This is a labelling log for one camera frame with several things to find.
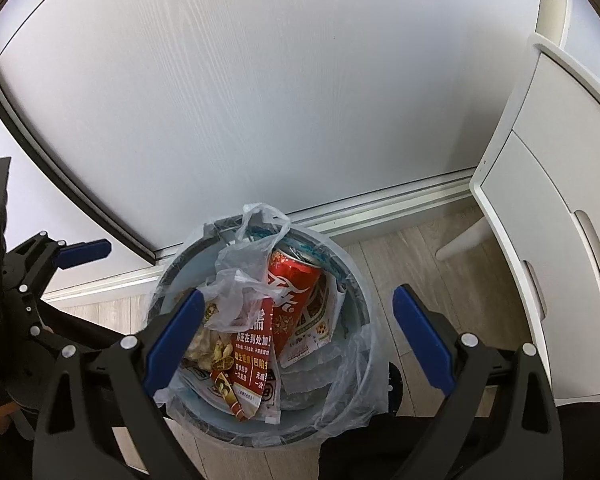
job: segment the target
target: red soda can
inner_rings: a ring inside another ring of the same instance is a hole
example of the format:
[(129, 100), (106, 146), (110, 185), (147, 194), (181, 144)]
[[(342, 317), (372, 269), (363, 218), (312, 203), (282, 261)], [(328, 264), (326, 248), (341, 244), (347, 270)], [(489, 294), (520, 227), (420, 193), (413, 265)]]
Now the red soda can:
[(274, 249), (271, 253), (269, 284), (285, 289), (283, 297), (273, 307), (272, 335), (277, 356), (298, 324), (302, 309), (309, 300), (321, 272), (320, 267), (289, 256), (280, 249)]

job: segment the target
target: metal pin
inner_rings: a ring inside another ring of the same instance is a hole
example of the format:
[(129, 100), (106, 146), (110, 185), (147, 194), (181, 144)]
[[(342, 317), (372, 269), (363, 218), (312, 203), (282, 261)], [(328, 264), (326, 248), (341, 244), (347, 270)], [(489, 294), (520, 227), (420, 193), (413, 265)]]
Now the metal pin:
[(62, 349), (62, 357), (71, 357), (75, 354), (75, 346), (67, 345)]
[(529, 357), (532, 357), (534, 355), (536, 355), (538, 353), (538, 350), (536, 349), (535, 345), (532, 345), (531, 343), (524, 343), (522, 345), (522, 351), (527, 354)]
[(460, 337), (460, 341), (464, 346), (468, 346), (469, 348), (478, 346), (478, 338), (470, 332), (462, 334), (462, 336)]
[(137, 344), (138, 344), (138, 338), (136, 338), (136, 336), (134, 336), (134, 335), (125, 335), (120, 340), (120, 346), (122, 346), (122, 348), (124, 348), (125, 350), (131, 350)]

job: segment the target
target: black pants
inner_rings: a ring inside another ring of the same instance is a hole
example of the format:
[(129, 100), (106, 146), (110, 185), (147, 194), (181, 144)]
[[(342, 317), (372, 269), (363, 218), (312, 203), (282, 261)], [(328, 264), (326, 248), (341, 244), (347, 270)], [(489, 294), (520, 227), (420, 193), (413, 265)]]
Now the black pants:
[[(600, 478), (600, 402), (581, 402), (558, 408), (564, 479)], [(320, 449), (318, 480), (388, 480), (407, 459), (432, 418), (378, 415), (366, 428), (330, 438)], [(476, 418), (462, 448), (470, 456), (488, 424)], [(599, 476), (592, 476), (593, 471)]]

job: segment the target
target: drawer handle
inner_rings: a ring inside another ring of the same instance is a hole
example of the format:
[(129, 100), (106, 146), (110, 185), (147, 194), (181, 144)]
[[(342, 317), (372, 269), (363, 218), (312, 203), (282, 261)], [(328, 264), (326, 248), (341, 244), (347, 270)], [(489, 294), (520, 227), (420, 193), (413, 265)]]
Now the drawer handle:
[(587, 215), (581, 209), (575, 211), (574, 215), (582, 227), (582, 233), (584, 234), (586, 241), (589, 243), (589, 247), (591, 247), (591, 252), (593, 253), (596, 265), (598, 266), (598, 272), (600, 273), (600, 238), (598, 237), (598, 234), (591, 223), (591, 218), (589, 218), (589, 215)]
[(543, 321), (546, 317), (546, 303), (544, 302), (544, 295), (542, 294), (540, 283), (538, 283), (538, 277), (536, 276), (536, 272), (534, 270), (533, 265), (531, 265), (526, 260), (522, 260), (522, 263), (522, 268), (525, 270), (526, 279), (528, 282), (531, 283), (531, 285), (533, 285), (533, 288), (536, 291), (537, 304), (540, 305), (540, 311), (538, 312), (538, 314), (540, 316), (540, 321)]

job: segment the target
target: drawer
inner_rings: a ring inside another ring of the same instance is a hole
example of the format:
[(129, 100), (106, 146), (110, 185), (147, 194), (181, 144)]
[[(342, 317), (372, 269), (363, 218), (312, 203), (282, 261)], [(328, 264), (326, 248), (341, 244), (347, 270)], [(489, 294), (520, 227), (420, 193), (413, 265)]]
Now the drawer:
[(541, 55), (513, 130), (579, 218), (600, 274), (600, 104)]
[(580, 223), (513, 132), (482, 190), (542, 300), (554, 396), (600, 394), (600, 280)]

